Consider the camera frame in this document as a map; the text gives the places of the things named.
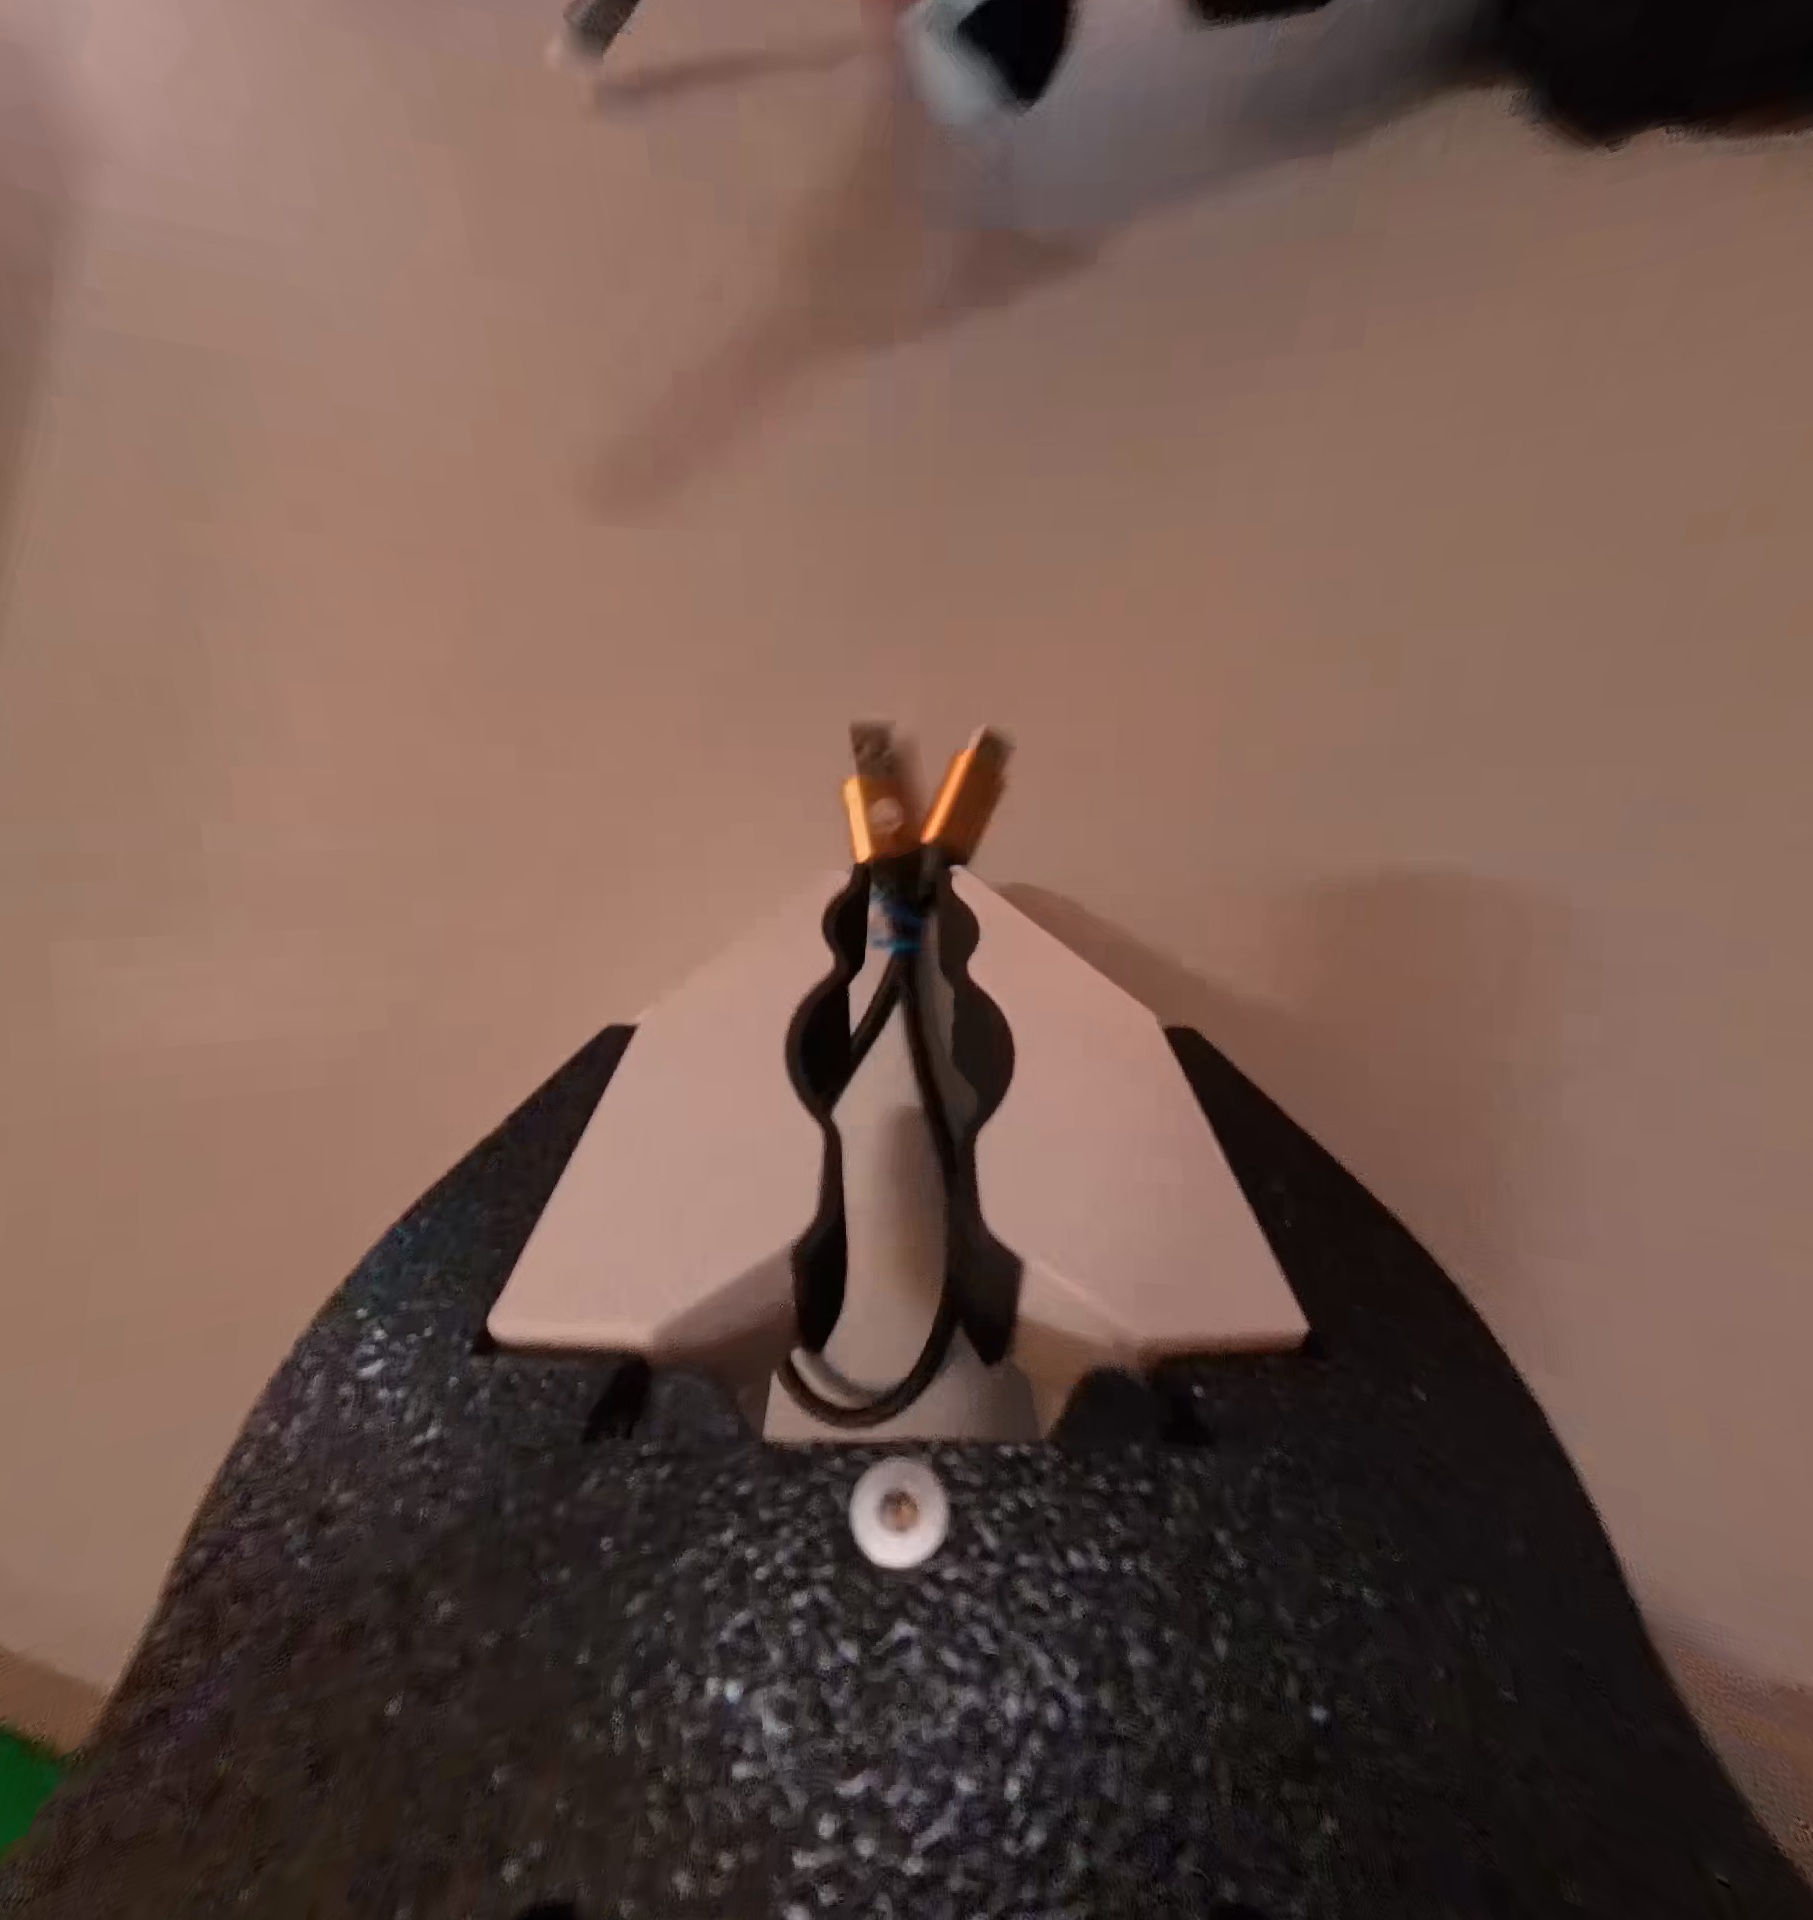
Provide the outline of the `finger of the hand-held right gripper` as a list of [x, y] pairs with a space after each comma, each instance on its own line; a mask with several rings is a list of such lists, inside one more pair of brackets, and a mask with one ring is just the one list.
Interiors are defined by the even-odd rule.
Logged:
[[589, 449], [596, 518], [666, 516], [786, 403], [1040, 290], [1040, 236], [917, 208], [818, 220], [754, 302], [675, 343], [607, 403]]
[[626, 111], [760, 76], [835, 70], [879, 45], [908, 11], [905, 3], [863, 3], [859, 35], [742, 39], [647, 60], [617, 54], [644, 9], [647, 3], [563, 3], [547, 62], [577, 75], [596, 102]]

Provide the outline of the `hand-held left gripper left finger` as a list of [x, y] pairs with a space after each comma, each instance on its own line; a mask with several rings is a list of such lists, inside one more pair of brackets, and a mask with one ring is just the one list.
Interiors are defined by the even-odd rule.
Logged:
[[790, 1242], [818, 1211], [824, 1142], [786, 1041], [829, 972], [842, 871], [729, 925], [653, 998], [563, 1166], [487, 1335], [523, 1357], [639, 1357], [718, 1384], [760, 1430], [796, 1345]]

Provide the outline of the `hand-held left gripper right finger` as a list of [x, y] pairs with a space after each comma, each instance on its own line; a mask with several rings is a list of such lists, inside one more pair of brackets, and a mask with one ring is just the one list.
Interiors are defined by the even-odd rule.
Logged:
[[984, 1220], [1020, 1256], [1008, 1363], [1039, 1430], [1099, 1370], [1301, 1352], [1310, 1323], [1160, 1016], [979, 875], [967, 977], [1011, 1026], [975, 1139]]

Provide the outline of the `white desk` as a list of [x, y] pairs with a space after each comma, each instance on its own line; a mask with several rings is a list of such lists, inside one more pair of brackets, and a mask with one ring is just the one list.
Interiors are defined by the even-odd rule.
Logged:
[[[0, 1917], [1813, 1917], [1668, 1649], [1813, 1686], [1813, 133], [1480, 82], [596, 518], [857, 208], [878, 45], [0, 3]], [[644, 1008], [1015, 740], [1312, 1320], [863, 1461], [483, 1314]]]

